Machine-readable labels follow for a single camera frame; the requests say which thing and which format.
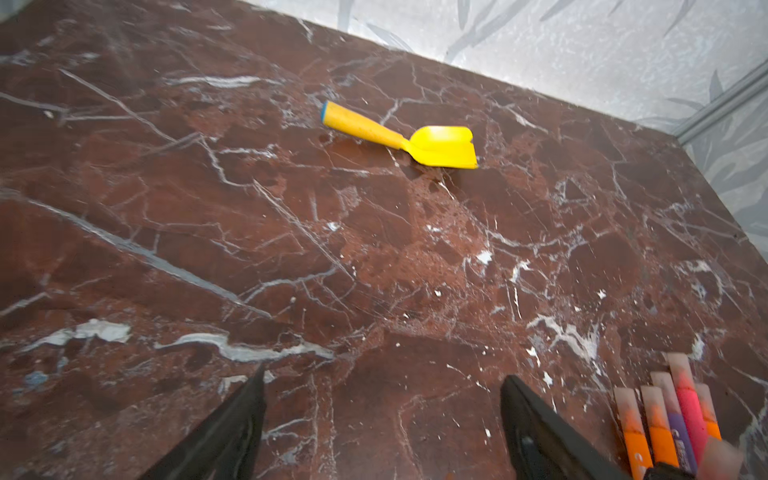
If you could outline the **pink highlighter pen group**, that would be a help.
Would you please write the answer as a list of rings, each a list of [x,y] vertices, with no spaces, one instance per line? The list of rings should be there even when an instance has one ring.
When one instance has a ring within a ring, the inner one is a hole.
[[[731,444],[710,437],[698,461],[697,480],[737,480],[744,454]]]

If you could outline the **orange highlighter pen group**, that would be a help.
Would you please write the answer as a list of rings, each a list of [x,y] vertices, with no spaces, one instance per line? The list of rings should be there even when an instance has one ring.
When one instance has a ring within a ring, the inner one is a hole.
[[[635,392],[630,388],[615,387],[614,398],[632,477],[643,480],[653,462]]]

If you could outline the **purple highlighter pen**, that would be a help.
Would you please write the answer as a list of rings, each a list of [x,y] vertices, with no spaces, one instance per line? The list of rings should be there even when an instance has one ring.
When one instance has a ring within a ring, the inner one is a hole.
[[[651,381],[652,386],[659,387],[663,393],[668,421],[678,454],[679,467],[687,473],[696,474],[697,462],[671,374],[661,371],[652,372]]]

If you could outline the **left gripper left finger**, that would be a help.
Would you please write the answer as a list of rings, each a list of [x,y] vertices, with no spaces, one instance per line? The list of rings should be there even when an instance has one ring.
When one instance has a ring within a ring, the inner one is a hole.
[[[158,460],[143,479],[249,479],[266,412],[265,367],[259,369]]]

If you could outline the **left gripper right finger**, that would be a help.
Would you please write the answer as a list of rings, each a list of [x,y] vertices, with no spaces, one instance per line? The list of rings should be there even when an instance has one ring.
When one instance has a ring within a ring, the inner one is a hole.
[[[507,450],[518,479],[633,479],[598,452],[522,379],[509,375],[501,386],[500,410]],[[694,479],[680,467],[654,463],[644,479]]]

